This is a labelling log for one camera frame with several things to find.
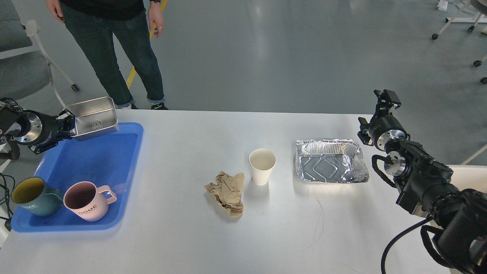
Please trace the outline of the person's right hand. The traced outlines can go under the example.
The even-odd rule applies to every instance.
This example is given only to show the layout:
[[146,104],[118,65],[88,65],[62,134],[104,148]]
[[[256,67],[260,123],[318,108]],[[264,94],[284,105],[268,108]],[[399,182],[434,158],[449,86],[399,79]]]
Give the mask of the person's right hand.
[[51,13],[54,19],[59,21],[60,23],[65,23],[65,19],[63,16],[63,11],[60,5],[59,0],[46,0],[46,7],[48,11]]

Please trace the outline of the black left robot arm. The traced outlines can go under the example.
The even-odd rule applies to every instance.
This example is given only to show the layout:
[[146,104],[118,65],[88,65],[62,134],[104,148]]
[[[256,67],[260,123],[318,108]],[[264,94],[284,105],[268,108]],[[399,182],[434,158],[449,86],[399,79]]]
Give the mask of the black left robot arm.
[[59,116],[49,116],[23,109],[12,98],[1,99],[1,142],[7,142],[11,150],[2,152],[1,159],[17,160],[19,145],[26,145],[35,154],[56,147],[64,139],[72,139],[75,116],[64,109]]

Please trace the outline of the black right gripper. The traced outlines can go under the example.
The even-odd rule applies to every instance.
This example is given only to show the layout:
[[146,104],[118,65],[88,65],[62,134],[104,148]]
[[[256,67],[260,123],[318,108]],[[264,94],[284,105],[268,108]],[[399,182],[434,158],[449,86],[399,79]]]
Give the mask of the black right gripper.
[[364,145],[374,146],[380,151],[397,150],[400,139],[409,139],[409,134],[392,115],[392,111],[402,103],[396,92],[388,89],[374,90],[374,94],[378,99],[374,117],[369,123],[363,117],[358,118],[358,138]]

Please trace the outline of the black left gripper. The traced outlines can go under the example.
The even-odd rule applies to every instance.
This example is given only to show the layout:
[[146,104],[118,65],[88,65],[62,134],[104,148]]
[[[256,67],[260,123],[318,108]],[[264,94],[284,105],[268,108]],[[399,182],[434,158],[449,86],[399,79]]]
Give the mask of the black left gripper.
[[14,140],[26,145],[36,155],[56,147],[63,136],[75,136],[75,115],[63,109],[58,119],[40,112],[24,110],[17,120],[20,132],[14,134]]

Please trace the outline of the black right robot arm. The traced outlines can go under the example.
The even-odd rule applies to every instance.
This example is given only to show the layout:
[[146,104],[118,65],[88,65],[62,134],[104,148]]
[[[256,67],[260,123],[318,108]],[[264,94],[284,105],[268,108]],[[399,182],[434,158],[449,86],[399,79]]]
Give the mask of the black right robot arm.
[[463,274],[486,273],[486,194],[474,189],[459,190],[451,183],[453,170],[430,156],[418,142],[410,140],[393,110],[401,106],[391,90],[374,90],[378,99],[370,121],[360,117],[358,137],[387,155],[373,155],[373,170],[399,192],[396,203],[424,220],[405,229],[386,246],[385,260],[393,244],[420,228],[423,245],[443,267]]

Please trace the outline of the person's left hand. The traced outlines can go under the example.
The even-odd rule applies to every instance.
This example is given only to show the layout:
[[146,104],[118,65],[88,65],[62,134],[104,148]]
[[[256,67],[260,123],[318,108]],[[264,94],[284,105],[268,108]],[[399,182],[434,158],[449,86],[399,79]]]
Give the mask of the person's left hand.
[[150,0],[148,7],[148,24],[152,27],[153,34],[156,38],[160,38],[164,30],[164,17],[161,9],[161,0]]

